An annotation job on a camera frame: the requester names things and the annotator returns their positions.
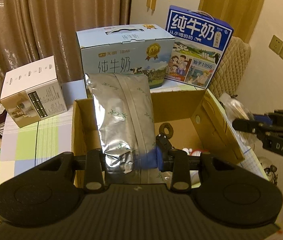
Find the silver foil pouch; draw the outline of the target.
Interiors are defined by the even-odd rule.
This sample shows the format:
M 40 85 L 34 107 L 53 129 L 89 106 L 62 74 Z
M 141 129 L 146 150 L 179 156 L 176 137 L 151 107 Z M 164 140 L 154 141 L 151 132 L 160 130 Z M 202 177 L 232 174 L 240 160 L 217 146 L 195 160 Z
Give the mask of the silver foil pouch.
M 86 74 L 85 81 L 94 103 L 106 183 L 164 183 L 147 76 Z

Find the cotton swab plastic bag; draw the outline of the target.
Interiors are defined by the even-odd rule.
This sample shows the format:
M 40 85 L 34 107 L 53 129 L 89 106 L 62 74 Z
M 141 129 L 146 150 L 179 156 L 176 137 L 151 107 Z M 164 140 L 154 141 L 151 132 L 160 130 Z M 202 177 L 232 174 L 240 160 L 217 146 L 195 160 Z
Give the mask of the cotton swab plastic bag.
M 246 107 L 244 107 L 241 102 L 235 98 L 232 98 L 229 94 L 223 93 L 220 96 L 219 101 L 222 103 L 226 116 L 231 125 L 233 125 L 233 121 L 236 119 L 249 121 L 254 120 L 253 114 Z

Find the brown cardboard box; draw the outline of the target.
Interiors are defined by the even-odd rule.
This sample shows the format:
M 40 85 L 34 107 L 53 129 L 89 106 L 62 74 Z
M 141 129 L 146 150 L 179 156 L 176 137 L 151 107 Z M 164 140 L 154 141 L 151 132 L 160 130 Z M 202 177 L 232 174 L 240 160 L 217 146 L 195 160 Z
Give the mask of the brown cardboard box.
M 222 115 L 220 105 L 206 90 L 151 93 L 155 135 L 170 123 L 176 148 L 190 147 L 217 154 L 237 164 L 243 153 Z M 72 150 L 76 156 L 101 148 L 92 96 L 73 106 Z

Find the quilted beige chair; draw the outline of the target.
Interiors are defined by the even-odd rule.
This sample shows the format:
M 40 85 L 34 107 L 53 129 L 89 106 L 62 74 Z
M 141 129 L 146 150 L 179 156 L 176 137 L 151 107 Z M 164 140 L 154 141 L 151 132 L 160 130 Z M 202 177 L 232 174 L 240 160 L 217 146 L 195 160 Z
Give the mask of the quilted beige chair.
M 217 99 L 223 93 L 236 94 L 250 56 L 250 45 L 233 36 L 208 87 Z

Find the checkered tablecloth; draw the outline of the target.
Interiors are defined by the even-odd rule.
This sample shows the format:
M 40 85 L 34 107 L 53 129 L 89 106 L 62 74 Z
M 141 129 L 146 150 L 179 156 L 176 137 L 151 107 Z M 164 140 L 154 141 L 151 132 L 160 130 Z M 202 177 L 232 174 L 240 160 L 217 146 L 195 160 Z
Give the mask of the checkered tablecloth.
M 19 128 L 8 115 L 0 153 L 0 183 L 62 153 L 71 151 L 73 103 L 85 99 L 83 80 L 62 84 L 68 111 Z

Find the white product box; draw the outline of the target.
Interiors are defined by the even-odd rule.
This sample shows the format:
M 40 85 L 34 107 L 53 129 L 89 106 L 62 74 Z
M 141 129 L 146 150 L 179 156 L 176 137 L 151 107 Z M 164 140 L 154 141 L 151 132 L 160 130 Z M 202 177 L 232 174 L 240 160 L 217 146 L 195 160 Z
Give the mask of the white product box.
M 20 128 L 67 111 L 53 56 L 5 74 L 0 102 Z

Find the dark blue milk carton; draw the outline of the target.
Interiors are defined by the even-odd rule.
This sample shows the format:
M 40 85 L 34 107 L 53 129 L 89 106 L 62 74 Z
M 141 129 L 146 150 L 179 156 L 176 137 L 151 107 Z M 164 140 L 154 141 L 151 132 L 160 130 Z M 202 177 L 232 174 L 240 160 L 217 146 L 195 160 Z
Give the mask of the dark blue milk carton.
M 203 11 L 169 7 L 165 30 L 175 37 L 166 78 L 206 89 L 233 35 L 233 28 Z

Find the light blue milk carton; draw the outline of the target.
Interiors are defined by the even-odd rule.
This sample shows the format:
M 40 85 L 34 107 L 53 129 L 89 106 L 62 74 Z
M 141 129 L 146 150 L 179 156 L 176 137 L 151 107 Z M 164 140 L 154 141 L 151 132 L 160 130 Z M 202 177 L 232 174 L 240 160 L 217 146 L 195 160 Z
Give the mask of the light blue milk carton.
M 175 37 L 160 26 L 108 26 L 76 36 L 85 74 L 144 74 L 151 88 L 163 84 Z

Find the wall socket pair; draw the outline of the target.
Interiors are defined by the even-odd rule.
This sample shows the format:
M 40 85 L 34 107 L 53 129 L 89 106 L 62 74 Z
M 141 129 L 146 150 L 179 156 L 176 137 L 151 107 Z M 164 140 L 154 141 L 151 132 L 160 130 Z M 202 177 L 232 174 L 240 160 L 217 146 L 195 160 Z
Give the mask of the wall socket pair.
M 273 35 L 268 47 L 283 60 L 283 41 L 280 38 L 278 38 L 276 35 Z

